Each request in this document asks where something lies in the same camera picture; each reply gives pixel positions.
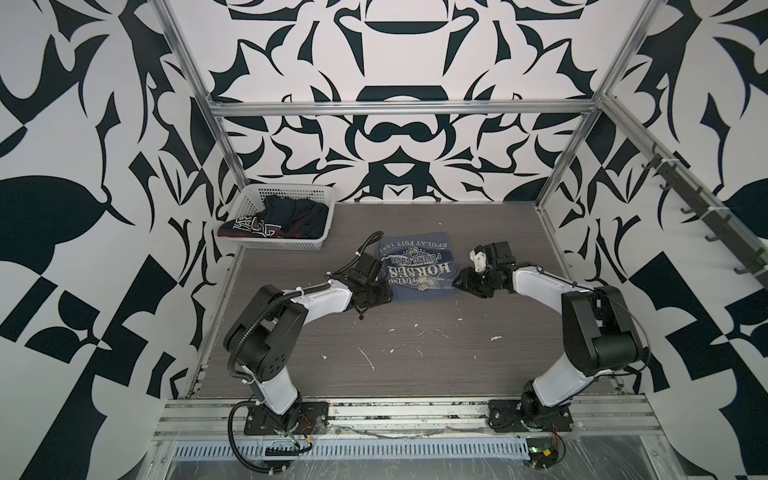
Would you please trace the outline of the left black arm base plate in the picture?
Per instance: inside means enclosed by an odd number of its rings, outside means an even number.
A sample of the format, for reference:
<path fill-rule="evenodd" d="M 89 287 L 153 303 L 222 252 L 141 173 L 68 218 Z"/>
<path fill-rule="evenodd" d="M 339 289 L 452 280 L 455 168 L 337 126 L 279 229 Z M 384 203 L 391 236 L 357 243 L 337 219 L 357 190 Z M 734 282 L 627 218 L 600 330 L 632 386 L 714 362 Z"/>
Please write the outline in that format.
<path fill-rule="evenodd" d="M 328 402 L 296 402 L 284 414 L 276 414 L 266 405 L 249 406 L 244 427 L 246 436 L 292 433 L 313 434 L 327 426 Z"/>

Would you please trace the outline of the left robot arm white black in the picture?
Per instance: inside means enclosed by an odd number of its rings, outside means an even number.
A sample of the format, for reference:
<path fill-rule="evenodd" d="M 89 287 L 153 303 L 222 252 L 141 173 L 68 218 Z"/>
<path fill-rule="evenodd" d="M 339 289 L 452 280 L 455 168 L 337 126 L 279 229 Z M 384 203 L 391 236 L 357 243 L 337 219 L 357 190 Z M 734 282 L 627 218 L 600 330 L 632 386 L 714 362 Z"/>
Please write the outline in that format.
<path fill-rule="evenodd" d="M 257 407 L 275 429 L 290 431 L 298 423 L 302 400 L 287 364 L 302 329 L 329 315 L 353 310 L 363 317 L 390 303 L 393 292 L 381 278 L 382 266 L 361 253 L 351 265 L 328 273 L 322 283 L 292 290 L 265 285 L 227 332 L 227 372 L 260 397 Z"/>

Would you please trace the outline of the blue grey tank top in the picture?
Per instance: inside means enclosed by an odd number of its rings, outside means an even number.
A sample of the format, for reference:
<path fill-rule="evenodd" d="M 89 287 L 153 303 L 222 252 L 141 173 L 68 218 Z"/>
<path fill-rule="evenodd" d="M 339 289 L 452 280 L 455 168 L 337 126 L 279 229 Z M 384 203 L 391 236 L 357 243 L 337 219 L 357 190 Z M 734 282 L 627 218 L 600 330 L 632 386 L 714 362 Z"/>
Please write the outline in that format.
<path fill-rule="evenodd" d="M 394 302 L 436 300 L 456 294 L 453 281 L 459 269 L 445 232 L 384 236 L 378 255 Z"/>

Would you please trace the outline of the white plastic laundry basket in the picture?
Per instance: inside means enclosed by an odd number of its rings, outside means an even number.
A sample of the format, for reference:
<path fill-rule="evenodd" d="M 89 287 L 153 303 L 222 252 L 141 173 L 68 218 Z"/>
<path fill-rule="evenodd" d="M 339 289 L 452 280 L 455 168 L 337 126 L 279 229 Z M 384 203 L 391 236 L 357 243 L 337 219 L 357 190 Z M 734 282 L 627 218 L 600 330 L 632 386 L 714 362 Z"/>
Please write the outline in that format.
<path fill-rule="evenodd" d="M 250 249 L 319 251 L 334 207 L 328 186 L 253 184 L 241 191 L 217 236 Z"/>

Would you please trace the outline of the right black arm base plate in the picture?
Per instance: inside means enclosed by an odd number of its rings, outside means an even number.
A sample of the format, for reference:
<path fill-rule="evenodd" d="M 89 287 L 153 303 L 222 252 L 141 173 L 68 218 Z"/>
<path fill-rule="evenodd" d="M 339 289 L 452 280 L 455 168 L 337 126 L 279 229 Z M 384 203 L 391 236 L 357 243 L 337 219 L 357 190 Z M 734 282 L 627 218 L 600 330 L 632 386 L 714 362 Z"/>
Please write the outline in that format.
<path fill-rule="evenodd" d="M 488 426 L 497 433 L 509 432 L 571 432 L 573 416 L 570 403 L 548 407 L 536 401 L 491 400 L 488 402 Z"/>

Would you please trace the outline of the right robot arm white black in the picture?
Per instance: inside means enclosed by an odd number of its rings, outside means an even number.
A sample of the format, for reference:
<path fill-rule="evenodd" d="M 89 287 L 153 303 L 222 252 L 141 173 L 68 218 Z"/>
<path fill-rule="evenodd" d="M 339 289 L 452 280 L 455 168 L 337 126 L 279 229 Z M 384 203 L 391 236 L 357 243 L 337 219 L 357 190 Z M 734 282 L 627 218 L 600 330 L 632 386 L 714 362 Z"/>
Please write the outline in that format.
<path fill-rule="evenodd" d="M 561 315 L 563 354 L 528 381 L 517 400 L 492 400 L 487 422 L 496 432 L 571 428 L 570 405 L 595 381 L 648 359 L 636 321 L 619 289 L 587 287 L 519 262 L 506 242 L 478 246 L 453 286 L 490 299 L 497 291 L 533 299 Z"/>

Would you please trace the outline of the black printed tank top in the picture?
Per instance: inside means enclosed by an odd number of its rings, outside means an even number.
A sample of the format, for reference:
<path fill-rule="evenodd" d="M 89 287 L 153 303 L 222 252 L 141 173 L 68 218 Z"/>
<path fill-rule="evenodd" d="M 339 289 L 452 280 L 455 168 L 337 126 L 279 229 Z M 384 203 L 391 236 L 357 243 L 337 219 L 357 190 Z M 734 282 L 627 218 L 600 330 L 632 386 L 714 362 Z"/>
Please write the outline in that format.
<path fill-rule="evenodd" d="M 247 239 L 317 240 L 324 232 L 329 207 L 310 199 L 269 195 L 264 209 L 221 225 L 218 237 Z"/>

